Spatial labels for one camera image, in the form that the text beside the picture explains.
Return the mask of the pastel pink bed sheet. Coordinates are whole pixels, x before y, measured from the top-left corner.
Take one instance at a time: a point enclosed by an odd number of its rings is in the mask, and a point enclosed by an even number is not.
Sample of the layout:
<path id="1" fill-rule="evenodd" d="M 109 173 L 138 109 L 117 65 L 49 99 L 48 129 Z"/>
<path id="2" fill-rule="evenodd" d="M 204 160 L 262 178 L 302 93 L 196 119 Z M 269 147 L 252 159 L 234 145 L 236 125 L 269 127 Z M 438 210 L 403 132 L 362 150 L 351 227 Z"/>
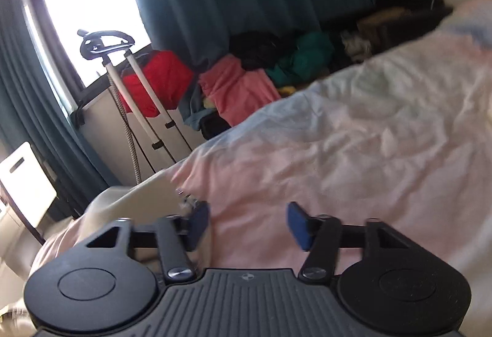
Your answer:
<path id="1" fill-rule="evenodd" d="M 195 264 L 298 269 L 289 202 L 347 224 L 378 218 L 467 278 L 462 330 L 490 335 L 491 0 L 263 107 L 168 172 L 210 206 Z M 34 267 L 102 226 L 72 222 Z"/>

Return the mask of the green garment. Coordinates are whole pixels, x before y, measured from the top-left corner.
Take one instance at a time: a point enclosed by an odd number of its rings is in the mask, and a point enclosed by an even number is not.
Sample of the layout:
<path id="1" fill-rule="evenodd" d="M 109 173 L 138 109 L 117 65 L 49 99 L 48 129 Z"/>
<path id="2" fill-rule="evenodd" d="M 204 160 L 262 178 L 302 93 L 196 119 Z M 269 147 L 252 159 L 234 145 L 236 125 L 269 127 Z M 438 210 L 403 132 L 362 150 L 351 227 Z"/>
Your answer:
<path id="1" fill-rule="evenodd" d="M 296 40 L 292 53 L 265 73 L 276 88 L 307 84 L 328 68 L 333 53 L 334 45 L 328 34 L 307 33 Z"/>

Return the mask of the cream white zip jacket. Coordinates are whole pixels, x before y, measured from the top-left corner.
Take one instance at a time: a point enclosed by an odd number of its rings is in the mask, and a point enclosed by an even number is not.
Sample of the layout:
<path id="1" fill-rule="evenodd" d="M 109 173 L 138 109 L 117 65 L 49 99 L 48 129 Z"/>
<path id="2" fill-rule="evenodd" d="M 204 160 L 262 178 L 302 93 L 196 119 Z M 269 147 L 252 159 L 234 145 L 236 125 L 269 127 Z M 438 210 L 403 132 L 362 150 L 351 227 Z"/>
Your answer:
<path id="1" fill-rule="evenodd" d="M 122 218 L 146 224 L 167 215 L 186 215 L 196 205 L 196 198 L 171 183 L 168 170 L 160 170 L 133 187 L 106 189 L 88 205 L 83 218 L 100 224 Z"/>

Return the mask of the pink garment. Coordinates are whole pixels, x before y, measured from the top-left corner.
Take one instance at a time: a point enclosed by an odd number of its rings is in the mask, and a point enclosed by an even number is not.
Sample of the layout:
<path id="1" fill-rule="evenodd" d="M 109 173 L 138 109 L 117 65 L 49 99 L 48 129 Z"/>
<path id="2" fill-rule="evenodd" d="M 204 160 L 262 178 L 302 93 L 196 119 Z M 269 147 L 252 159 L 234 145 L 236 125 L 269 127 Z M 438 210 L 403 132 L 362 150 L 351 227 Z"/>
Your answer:
<path id="1" fill-rule="evenodd" d="M 198 77 L 205 95 L 230 126 L 236 126 L 262 107 L 282 99 L 263 69 L 247 71 L 231 54 Z"/>

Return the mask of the black sofa chair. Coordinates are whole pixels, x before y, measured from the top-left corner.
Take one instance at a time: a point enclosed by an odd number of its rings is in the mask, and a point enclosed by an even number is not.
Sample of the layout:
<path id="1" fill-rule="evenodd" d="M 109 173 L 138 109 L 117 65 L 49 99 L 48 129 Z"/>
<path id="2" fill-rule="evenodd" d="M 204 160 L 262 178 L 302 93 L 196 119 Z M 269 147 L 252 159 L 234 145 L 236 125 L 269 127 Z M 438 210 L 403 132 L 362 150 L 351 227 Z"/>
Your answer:
<path id="1" fill-rule="evenodd" d="M 342 70 L 420 38 L 453 10 L 445 0 L 375 0 L 363 9 L 325 20 L 321 28 L 334 46 L 328 69 Z"/>

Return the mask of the red bag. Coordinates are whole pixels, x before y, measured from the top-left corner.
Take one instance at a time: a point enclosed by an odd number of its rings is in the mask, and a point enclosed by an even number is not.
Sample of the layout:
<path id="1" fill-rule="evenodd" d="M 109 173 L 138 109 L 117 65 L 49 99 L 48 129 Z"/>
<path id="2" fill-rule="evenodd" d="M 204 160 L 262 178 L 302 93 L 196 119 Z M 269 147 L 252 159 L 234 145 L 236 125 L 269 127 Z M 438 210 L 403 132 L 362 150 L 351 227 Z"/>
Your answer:
<path id="1" fill-rule="evenodd" d="M 192 71 L 172 51 L 151 51 L 137 57 L 147 81 L 166 110 L 176 110 L 193 79 Z M 121 73 L 122 81 L 142 114 L 159 115 L 139 78 L 128 65 Z"/>

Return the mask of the window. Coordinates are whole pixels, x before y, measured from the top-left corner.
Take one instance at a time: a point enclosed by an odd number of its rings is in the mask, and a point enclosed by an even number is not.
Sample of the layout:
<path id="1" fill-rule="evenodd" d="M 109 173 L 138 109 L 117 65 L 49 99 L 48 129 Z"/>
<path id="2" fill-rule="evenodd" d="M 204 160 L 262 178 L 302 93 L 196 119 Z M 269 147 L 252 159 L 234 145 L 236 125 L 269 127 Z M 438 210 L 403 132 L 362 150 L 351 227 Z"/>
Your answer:
<path id="1" fill-rule="evenodd" d="M 87 90 L 106 70 L 82 58 L 78 31 L 117 30 L 132 36 L 135 50 L 150 44 L 136 0 L 32 0 L 34 13 L 64 82 L 74 94 Z"/>

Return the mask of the teal curtain left of window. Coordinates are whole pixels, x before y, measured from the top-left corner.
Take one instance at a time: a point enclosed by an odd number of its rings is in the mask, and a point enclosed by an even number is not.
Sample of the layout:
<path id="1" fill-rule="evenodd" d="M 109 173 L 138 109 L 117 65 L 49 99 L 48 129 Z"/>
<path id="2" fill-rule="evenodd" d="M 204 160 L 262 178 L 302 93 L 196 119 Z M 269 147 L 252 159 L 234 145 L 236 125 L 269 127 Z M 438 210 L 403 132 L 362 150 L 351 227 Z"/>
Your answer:
<path id="1" fill-rule="evenodd" d="M 62 112 L 31 40 L 22 0 L 1 0 L 1 141 L 10 150 L 30 143 L 54 172 L 55 216 L 76 217 L 119 184 Z"/>

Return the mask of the black garment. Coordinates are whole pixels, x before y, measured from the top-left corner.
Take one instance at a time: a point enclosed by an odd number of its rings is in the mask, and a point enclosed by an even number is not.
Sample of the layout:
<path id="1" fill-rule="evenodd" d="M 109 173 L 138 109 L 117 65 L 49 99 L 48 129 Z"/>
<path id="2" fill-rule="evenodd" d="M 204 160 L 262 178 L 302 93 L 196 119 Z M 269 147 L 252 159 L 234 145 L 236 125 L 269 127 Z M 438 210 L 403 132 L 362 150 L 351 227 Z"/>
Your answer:
<path id="1" fill-rule="evenodd" d="M 296 50 L 300 36 L 300 30 L 280 36 L 266 31 L 248 31 L 231 36 L 228 49 L 230 54 L 241 60 L 244 70 L 271 69 Z"/>

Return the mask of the white chair with black frame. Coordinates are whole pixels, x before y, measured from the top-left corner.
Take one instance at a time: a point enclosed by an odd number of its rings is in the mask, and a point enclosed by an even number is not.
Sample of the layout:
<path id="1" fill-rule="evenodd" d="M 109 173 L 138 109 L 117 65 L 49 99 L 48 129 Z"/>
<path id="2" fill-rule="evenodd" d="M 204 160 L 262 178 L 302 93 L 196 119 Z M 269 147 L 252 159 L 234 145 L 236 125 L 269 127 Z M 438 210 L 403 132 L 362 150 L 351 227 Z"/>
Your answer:
<path id="1" fill-rule="evenodd" d="M 14 245 L 23 231 L 44 244 L 38 226 L 56 197 L 31 144 L 21 144 L 1 162 L 1 249 Z"/>

